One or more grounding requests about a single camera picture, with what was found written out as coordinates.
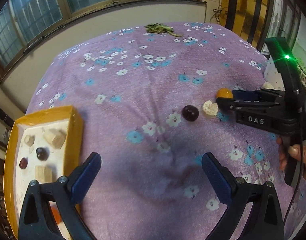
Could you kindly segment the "beige cork block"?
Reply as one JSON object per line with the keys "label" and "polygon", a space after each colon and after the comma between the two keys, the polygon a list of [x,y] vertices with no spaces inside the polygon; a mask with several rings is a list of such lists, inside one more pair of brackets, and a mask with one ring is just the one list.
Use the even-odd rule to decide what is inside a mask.
{"label": "beige cork block", "polygon": [[52,169],[48,166],[35,166],[35,179],[39,183],[52,183],[53,175]]}
{"label": "beige cork block", "polygon": [[59,150],[65,142],[66,134],[58,129],[51,128],[44,132],[43,137],[51,147]]}
{"label": "beige cork block", "polygon": [[219,111],[218,104],[216,102],[212,102],[211,100],[206,101],[203,104],[202,109],[205,115],[210,118],[216,117]]}

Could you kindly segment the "small orange mandarin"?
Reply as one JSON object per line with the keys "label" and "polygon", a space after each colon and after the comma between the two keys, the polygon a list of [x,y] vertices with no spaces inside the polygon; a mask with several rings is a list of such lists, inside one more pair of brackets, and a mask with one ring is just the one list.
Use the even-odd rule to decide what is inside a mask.
{"label": "small orange mandarin", "polygon": [[56,206],[51,206],[51,211],[52,211],[53,217],[56,221],[56,224],[59,225],[62,221],[62,218],[61,218],[61,215],[60,215],[57,207]]}

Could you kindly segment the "dark red jujube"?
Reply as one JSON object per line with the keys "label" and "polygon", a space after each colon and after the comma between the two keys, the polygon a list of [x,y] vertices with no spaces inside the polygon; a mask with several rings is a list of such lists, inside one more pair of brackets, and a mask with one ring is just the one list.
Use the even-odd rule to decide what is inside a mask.
{"label": "dark red jujube", "polygon": [[20,160],[19,167],[20,167],[22,170],[24,170],[24,169],[26,169],[27,165],[28,165],[28,159],[27,159],[27,158],[22,158],[22,159]]}

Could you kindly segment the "beige cork cylinder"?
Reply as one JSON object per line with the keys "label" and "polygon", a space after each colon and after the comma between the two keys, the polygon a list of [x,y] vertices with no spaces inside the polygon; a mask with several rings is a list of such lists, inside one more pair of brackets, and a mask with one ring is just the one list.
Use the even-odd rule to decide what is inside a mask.
{"label": "beige cork cylinder", "polygon": [[274,89],[274,86],[269,82],[265,82],[262,84],[261,89]]}

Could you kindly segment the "dark purple plum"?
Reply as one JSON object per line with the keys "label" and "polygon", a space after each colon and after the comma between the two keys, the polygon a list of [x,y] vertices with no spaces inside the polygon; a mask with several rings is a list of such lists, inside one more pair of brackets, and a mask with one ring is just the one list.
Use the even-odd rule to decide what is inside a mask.
{"label": "dark purple plum", "polygon": [[194,122],[199,117],[199,110],[192,105],[186,105],[182,108],[182,116],[189,122]]}

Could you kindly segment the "beige cork block in tray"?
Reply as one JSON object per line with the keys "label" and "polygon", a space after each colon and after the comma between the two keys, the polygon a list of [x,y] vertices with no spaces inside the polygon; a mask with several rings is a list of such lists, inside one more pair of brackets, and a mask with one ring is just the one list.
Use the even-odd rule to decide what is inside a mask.
{"label": "beige cork block in tray", "polygon": [[48,166],[35,166],[35,179],[39,183],[52,183],[53,175],[52,169]]}
{"label": "beige cork block in tray", "polygon": [[59,150],[65,142],[66,134],[58,129],[51,128],[44,132],[43,137],[51,147]]}

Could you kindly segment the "purple floral tablecloth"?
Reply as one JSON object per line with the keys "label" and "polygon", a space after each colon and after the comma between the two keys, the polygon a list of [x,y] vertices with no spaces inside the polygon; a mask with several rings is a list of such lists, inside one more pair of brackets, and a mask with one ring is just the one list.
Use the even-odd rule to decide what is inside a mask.
{"label": "purple floral tablecloth", "polygon": [[232,114],[200,113],[220,88],[256,90],[267,59],[216,24],[173,23],[175,36],[121,29],[77,44],[52,59],[28,113],[74,106],[84,120],[81,158],[102,167],[81,205],[97,239],[205,239],[226,206],[201,167],[212,152],[249,183],[272,181],[285,236],[306,217],[306,181],[285,184],[276,135],[240,125]]}

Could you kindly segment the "yellow white tray box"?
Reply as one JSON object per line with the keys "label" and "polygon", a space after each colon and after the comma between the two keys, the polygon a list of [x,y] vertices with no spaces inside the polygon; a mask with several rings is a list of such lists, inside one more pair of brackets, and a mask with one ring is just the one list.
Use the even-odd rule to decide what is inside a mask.
{"label": "yellow white tray box", "polygon": [[[66,134],[61,149],[51,147],[43,135],[47,129],[58,129]],[[24,143],[26,135],[34,135],[34,145]],[[53,180],[68,176],[80,163],[83,119],[73,106],[62,106],[37,111],[17,119],[7,145],[3,172],[3,193],[8,221],[15,236],[18,235],[20,211],[28,184],[35,179],[35,166],[52,169]],[[40,161],[35,150],[46,148],[48,159]],[[26,169],[19,167],[22,158],[28,159]]]}

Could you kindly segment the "small cork piece in tray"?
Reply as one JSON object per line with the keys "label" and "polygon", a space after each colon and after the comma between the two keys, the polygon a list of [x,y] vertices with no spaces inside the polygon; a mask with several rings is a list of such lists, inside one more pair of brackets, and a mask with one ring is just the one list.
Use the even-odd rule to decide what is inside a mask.
{"label": "small cork piece in tray", "polygon": [[24,143],[28,146],[31,147],[34,145],[34,135],[26,135],[24,138]]}

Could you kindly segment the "pile of green leaves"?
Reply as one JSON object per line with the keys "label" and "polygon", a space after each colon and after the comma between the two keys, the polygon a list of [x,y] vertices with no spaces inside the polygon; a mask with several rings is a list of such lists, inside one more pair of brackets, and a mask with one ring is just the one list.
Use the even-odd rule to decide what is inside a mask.
{"label": "pile of green leaves", "polygon": [[175,34],[173,27],[161,23],[148,24],[145,25],[144,28],[146,29],[147,33],[151,34],[169,34],[174,37],[182,36]]}

